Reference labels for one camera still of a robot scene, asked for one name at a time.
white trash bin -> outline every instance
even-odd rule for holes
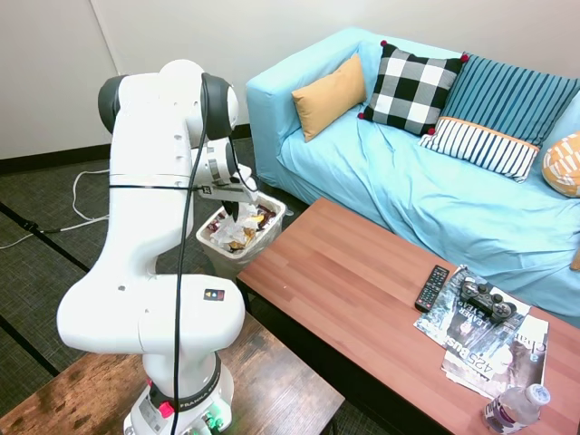
[[[286,213],[286,205],[262,192],[258,192],[257,203],[274,211],[275,217],[273,217],[272,222],[268,224],[266,229],[256,232],[249,247],[243,250],[227,252],[225,249],[211,242],[211,231],[208,229],[208,225],[218,217],[219,213],[226,214],[223,207],[216,211],[196,233],[198,242],[203,246],[203,251],[216,268],[216,274],[220,278],[231,279],[235,282],[237,274],[249,265],[282,232],[282,219]]]

wooden table top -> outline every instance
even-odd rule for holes
[[[246,285],[457,434],[487,434],[488,400],[445,377],[445,350],[413,326],[414,301],[447,261],[334,203],[319,199],[239,276]],[[545,386],[552,401],[528,434],[576,435],[580,330],[549,322]]]
[[[234,421],[224,432],[319,435],[343,397],[249,314],[219,352],[234,376]],[[120,435],[145,388],[137,355],[91,353],[0,420],[4,435]]]

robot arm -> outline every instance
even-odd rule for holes
[[[227,138],[237,120],[236,96],[195,63],[175,61],[159,73],[110,79],[101,89],[99,109],[112,132],[109,228],[94,267],[61,301],[59,334],[88,352],[143,353],[153,385],[172,398],[177,278],[158,275],[155,265],[180,243],[184,204],[192,194],[187,189],[192,154],[201,153],[194,178],[201,197],[224,201],[234,214],[233,204],[257,199],[251,171],[237,165]],[[207,143],[201,140],[204,128]],[[188,216],[189,235],[193,203]],[[231,421],[228,407],[211,407],[222,399],[231,403],[233,382],[214,352],[238,336],[242,296],[231,281],[184,275],[180,312],[179,398],[190,400],[183,402],[187,417],[179,418],[177,433],[187,428],[202,433],[209,409],[225,409],[223,430]],[[218,372],[219,381],[208,384]],[[192,399],[196,394],[204,401]],[[146,412],[143,406],[155,409]],[[132,433],[169,434],[167,407],[165,413],[156,407],[148,387],[131,411]],[[148,418],[160,415],[156,424],[164,429],[153,430]]]

bottle cap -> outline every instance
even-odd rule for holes
[[[526,388],[526,397],[536,406],[544,406],[550,402],[550,391],[539,383],[532,383]]]

black and white checkered pillow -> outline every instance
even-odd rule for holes
[[[435,127],[461,59],[430,59],[382,42],[382,58],[371,103],[360,118],[414,134]]]

